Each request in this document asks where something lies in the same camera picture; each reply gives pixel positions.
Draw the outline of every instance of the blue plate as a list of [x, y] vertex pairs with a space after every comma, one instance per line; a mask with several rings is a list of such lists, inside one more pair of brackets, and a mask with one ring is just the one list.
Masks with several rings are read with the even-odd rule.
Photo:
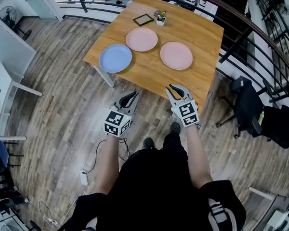
[[109, 73], [126, 69], [131, 63], [131, 50], [123, 44], [110, 45], [100, 55], [100, 67]]

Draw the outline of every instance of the flower pot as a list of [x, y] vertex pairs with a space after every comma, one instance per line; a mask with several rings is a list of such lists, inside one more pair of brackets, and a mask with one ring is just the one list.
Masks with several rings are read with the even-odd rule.
[[166, 18], [165, 18], [164, 22], [159, 21], [159, 20], [156, 20], [156, 24], [157, 24], [158, 26], [163, 26], [163, 25], [165, 24], [165, 21], [166, 21]]

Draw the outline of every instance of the small potted plant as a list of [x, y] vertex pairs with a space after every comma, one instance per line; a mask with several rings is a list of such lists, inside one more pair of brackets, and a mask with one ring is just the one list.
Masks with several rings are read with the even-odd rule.
[[163, 26], [166, 21], [166, 11], [156, 10], [154, 16], [157, 17], [156, 24], [159, 26]]

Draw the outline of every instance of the plate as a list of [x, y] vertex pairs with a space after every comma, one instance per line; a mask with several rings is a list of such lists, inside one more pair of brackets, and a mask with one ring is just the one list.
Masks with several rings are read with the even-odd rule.
[[131, 63], [131, 50], [123, 44], [110, 45], [100, 55], [100, 67], [109, 73], [126, 69]]
[[148, 51], [156, 46], [158, 36], [149, 28], [139, 27], [126, 35], [125, 42], [134, 51]]
[[165, 65], [176, 70], [188, 68], [193, 62], [191, 50], [179, 42], [169, 42], [160, 49], [160, 57]]

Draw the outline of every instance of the cable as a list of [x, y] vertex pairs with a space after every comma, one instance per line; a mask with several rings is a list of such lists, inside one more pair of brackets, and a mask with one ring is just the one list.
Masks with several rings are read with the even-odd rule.
[[31, 204], [30, 202], [28, 202], [28, 204], [30, 204], [31, 206], [33, 206], [33, 208], [35, 208], [35, 210], [39, 213], [42, 213], [41, 210], [40, 210], [40, 204], [44, 204], [46, 206], [46, 208], [48, 209], [49, 213], [50, 213], [50, 218], [53, 220], [53, 215], [52, 215], [52, 212], [50, 211], [50, 209], [48, 208], [48, 206], [42, 202], [42, 201], [39, 201], [39, 210], [35, 208], [35, 206], [33, 204]]
[[73, 206], [73, 205], [74, 205], [74, 203], [76, 202], [76, 200], [78, 200], [78, 198], [77, 198], [77, 199], [75, 199], [75, 201], [73, 202], [73, 204], [71, 205], [71, 207], [68, 209], [68, 211], [67, 211], [67, 214], [64, 216], [64, 218], [63, 218], [62, 222], [61, 222], [61, 223], [59, 223], [59, 225], [57, 225], [58, 227], [62, 225], [62, 223], [63, 223], [63, 222], [64, 222], [64, 220], [66, 219], [66, 216], [68, 215], [68, 213], [69, 213], [70, 209], [72, 208], [72, 206]]
[[[94, 160], [93, 167], [92, 167], [88, 172], [84, 172], [84, 174], [89, 174], [92, 170], [94, 170], [95, 165], [96, 165], [96, 161], [97, 161], [97, 151], [98, 151], [98, 147], [99, 147], [100, 144], [101, 144], [102, 142], [104, 142], [104, 141], [106, 141], [106, 140], [102, 140], [102, 141], [100, 141], [100, 142], [98, 143], [97, 148], [96, 148], [96, 151], [95, 151], [95, 160]], [[119, 143], [124, 143], [124, 144], [125, 144], [126, 150], [127, 150], [127, 153], [128, 153], [127, 159], [129, 159], [129, 157], [130, 157], [130, 151], [129, 151], [129, 147], [128, 147], [128, 145], [127, 145], [126, 142], [127, 142], [127, 138], [119, 139]], [[118, 154], [118, 156], [119, 156], [119, 158], [121, 158], [123, 161], [126, 162], [127, 159], [126, 159], [126, 160], [123, 159], [119, 154]]]

